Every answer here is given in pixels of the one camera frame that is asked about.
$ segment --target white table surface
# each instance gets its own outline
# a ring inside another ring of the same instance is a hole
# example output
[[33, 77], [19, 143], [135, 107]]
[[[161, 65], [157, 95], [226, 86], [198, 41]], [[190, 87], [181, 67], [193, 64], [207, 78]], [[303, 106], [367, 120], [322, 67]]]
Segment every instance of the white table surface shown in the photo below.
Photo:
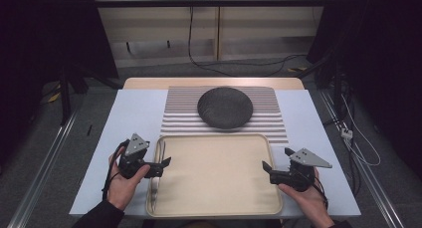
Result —
[[[71, 215], [83, 215], [102, 200], [102, 189], [108, 170], [108, 157], [122, 141], [130, 138], [134, 132], [150, 141], [148, 153], [144, 159], [152, 161], [156, 142], [159, 139], [167, 92], [168, 90], [118, 91], [103, 134], [70, 211]], [[318, 169], [319, 179], [329, 200], [328, 213], [333, 217], [360, 215], [359, 208], [319, 120], [309, 92], [306, 90], [276, 90], [276, 96], [286, 125], [290, 148], [299, 150], [305, 147], [332, 164], [332, 168]], [[272, 147], [272, 152], [275, 168], [287, 170], [289, 159], [284, 154], [284, 148]], [[145, 209], [148, 182], [149, 180], [144, 179], [137, 186], [133, 199], [125, 210], [125, 215], [151, 218]], [[284, 204], [280, 213], [271, 216], [248, 216], [247, 218], [303, 216], [294, 200], [284, 193], [282, 193], [282, 197]]]

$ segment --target black round plate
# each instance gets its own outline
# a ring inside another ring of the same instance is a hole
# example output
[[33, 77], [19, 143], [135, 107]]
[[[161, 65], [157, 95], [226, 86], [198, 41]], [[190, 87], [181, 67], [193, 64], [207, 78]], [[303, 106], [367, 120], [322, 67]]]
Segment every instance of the black round plate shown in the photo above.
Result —
[[199, 99], [198, 112], [208, 125], [231, 129], [244, 125], [252, 116], [254, 107], [243, 92], [220, 87], [206, 92]]

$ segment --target striped placemat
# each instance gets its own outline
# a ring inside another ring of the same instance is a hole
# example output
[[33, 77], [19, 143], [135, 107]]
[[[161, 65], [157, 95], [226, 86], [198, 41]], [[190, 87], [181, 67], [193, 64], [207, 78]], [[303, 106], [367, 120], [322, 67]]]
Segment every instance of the striped placemat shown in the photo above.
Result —
[[199, 99], [214, 88], [216, 87], [171, 87], [165, 104], [161, 135], [260, 133], [267, 137], [271, 145], [288, 146], [282, 113], [272, 88], [232, 87], [245, 93], [254, 106], [251, 119], [244, 126], [234, 129], [210, 127], [198, 114]]

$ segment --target metal rail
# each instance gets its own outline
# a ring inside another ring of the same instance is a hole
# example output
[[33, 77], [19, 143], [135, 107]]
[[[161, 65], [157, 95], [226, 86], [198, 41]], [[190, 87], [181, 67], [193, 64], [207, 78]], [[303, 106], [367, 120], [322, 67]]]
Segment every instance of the metal rail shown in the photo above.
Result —
[[[320, 96], [323, 102], [326, 105], [326, 108], [331, 116], [331, 118], [335, 119], [335, 111], [333, 108], [333, 100], [330, 95], [326, 95], [324, 92], [320, 92]], [[338, 131], [340, 131], [340, 126], [347, 127], [346, 124], [337, 122], [336, 127]], [[363, 157], [359, 146], [355, 145], [355, 150], [359, 152], [359, 155]], [[384, 188], [382, 188], [381, 184], [379, 183], [378, 179], [376, 178], [375, 174], [372, 172], [370, 166], [364, 164], [360, 159], [357, 159], [353, 156], [355, 163], [357, 164], [357, 168], [359, 169], [360, 174], [363, 177], [372, 197], [374, 198], [376, 204], [382, 215], [384, 216], [385, 221], [390, 228], [404, 228], [404, 224], [401, 221], [394, 204], [391, 202], [390, 198], [388, 197], [387, 193], [385, 192]]]
[[99, 8], [122, 7], [317, 7], [347, 6], [355, 0], [95, 0], [64, 1], [46, 0], [43, 5], [59, 7], [96, 6]]
[[56, 138], [53, 141], [53, 144], [51, 145], [46, 158], [43, 161], [43, 164], [38, 170], [37, 175], [35, 176], [24, 198], [15, 211], [15, 214], [7, 226], [8, 228], [22, 228], [27, 225], [32, 211], [37, 204], [38, 198], [43, 191], [44, 185], [49, 178], [57, 157], [59, 156], [60, 150], [63, 147], [70, 130], [72, 129], [75, 118], [82, 106], [83, 98], [84, 97], [77, 100], [76, 107], [71, 114], [71, 117], [64, 125], [60, 126], [58, 134], [56, 135]]

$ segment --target hand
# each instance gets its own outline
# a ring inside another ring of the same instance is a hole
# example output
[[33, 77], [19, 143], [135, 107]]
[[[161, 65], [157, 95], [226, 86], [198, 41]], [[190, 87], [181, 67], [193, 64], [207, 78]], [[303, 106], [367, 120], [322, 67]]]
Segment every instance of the hand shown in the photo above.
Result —
[[[318, 178], [319, 174], [317, 169], [315, 169], [315, 171], [316, 178]], [[316, 228], [326, 228], [334, 225], [334, 222], [326, 211], [322, 196], [313, 186], [304, 192], [298, 192], [286, 184], [279, 184], [279, 188], [298, 203], [301, 210]]]
[[[119, 157], [123, 151], [124, 147], [121, 147], [117, 153], [117, 157]], [[108, 163], [110, 163], [111, 160], [112, 155], [108, 158]], [[137, 184], [146, 175], [149, 168], [149, 165], [144, 165], [131, 179], [126, 179], [118, 173], [117, 163], [114, 162], [110, 174], [112, 180], [108, 189], [108, 202], [117, 209], [124, 210], [133, 197]]]

